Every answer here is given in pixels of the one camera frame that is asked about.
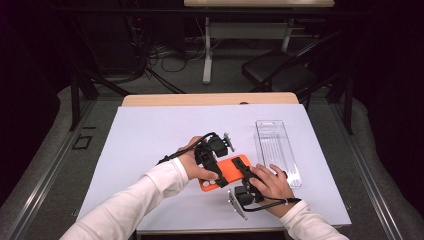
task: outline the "desk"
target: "desk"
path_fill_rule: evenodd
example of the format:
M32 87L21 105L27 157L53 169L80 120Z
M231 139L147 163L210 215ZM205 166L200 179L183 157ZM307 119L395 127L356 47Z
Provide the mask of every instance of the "desk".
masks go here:
M186 7L251 7L251 8L330 8L333 0L184 0ZM293 20L285 23L211 23L206 17L205 23L205 67L203 83L211 82L212 52L211 38L238 39L283 39L282 50L286 51Z
M330 224L351 224L307 113L291 93L126 97L112 124L78 218L131 185L165 154L175 152L195 135L213 131L222 136L228 132L236 151L227 157L243 153L255 164L252 119L284 121L303 181L295 194L308 201L312 210L323 214ZM227 191L240 184L231 183L205 193L197 181L190 181L184 191L165 199L149 213L137 230L143 234L281 230L280 222L266 211L247 213L247 221L233 211L227 202Z

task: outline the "person's left hand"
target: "person's left hand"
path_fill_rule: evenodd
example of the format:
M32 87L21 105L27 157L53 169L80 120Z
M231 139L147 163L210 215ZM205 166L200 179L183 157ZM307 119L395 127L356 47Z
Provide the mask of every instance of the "person's left hand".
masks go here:
M178 151L188 148L190 145L196 142L199 138L200 137L193 137L185 147L179 148ZM206 170L197 165L196 160L194 159L194 149L184 153L178 158L183 164L184 169L187 172L187 176L189 180L193 178L199 178L206 181L211 181L211 180L216 180L219 177L217 173Z

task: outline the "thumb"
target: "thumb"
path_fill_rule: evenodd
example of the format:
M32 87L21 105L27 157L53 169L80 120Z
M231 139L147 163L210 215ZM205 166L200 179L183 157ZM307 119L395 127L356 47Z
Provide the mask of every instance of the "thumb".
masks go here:
M212 172L206 169L199 169L197 178L203 179L203 180L216 180L219 178L218 174L216 172Z

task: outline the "floor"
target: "floor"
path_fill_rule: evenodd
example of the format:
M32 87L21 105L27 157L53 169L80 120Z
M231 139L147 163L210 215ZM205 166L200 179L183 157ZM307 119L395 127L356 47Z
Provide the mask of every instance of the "floor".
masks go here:
M235 47L237 43L233 41L216 44L210 85L204 85L201 80L201 57L189 61L166 57L152 64L152 69L188 93L249 91L252 85L234 69L267 47L262 48L261 44L254 48ZM293 41L292 49L296 44L302 45L300 40ZM169 71L181 68L178 72ZM119 86L137 94L170 93L147 74ZM100 93L97 101L81 97L82 122L74 132L68 131L69 88L59 94L61 109L54 126L0 210L0 239L57 239L75 221L89 176L122 101L122 97L104 86L97 85L97 89ZM366 109L355 100L351 136L341 126L342 105L328 105L323 93L325 89L314 96L310 117L353 222L352 227L340 231L351 239L420 239L424 234L422 217L402 198L379 163ZM72 149L80 134L94 136L90 151Z

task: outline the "wooden table edge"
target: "wooden table edge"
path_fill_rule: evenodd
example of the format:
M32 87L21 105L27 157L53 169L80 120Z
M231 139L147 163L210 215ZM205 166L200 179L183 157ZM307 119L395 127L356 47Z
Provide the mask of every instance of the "wooden table edge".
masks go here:
M238 104L299 104L290 92L267 93L200 93L128 95L123 107L137 106L204 106Z

